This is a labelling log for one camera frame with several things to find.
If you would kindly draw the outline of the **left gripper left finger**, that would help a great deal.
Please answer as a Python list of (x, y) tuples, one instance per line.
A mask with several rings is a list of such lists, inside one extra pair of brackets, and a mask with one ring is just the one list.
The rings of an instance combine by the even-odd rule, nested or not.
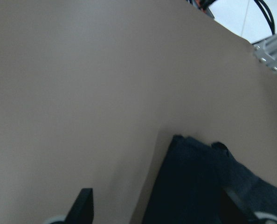
[(68, 212), (65, 224), (92, 224), (94, 220), (94, 199), (93, 189), (81, 189), (70, 211)]

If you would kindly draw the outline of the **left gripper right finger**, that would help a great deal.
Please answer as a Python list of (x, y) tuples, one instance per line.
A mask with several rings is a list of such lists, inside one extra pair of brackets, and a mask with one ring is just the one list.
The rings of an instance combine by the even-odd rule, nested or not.
[(220, 220), (222, 224), (260, 224), (254, 212), (231, 188), (221, 188)]

